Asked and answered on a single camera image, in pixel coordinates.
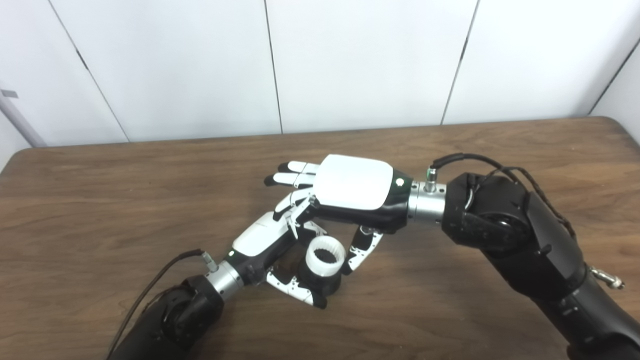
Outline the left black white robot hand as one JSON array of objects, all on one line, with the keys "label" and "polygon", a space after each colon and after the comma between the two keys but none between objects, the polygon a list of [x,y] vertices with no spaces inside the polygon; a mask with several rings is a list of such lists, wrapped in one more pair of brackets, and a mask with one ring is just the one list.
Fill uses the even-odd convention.
[{"label": "left black white robot hand", "polygon": [[[346,250],[311,220],[315,199],[311,189],[293,191],[233,241],[224,262],[238,285],[267,283],[307,305],[327,307],[340,287]],[[296,271],[276,268],[296,245],[305,249]]]}]

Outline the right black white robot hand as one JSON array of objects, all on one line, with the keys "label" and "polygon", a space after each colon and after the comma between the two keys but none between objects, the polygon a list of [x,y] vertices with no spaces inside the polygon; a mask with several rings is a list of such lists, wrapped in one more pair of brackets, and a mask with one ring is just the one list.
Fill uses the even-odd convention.
[{"label": "right black white robot hand", "polygon": [[275,220],[285,218],[295,228],[316,218],[358,226],[341,269],[346,276],[383,235],[408,222],[413,178],[384,161],[330,154],[320,164],[283,162],[263,182],[294,189],[274,208]]}]

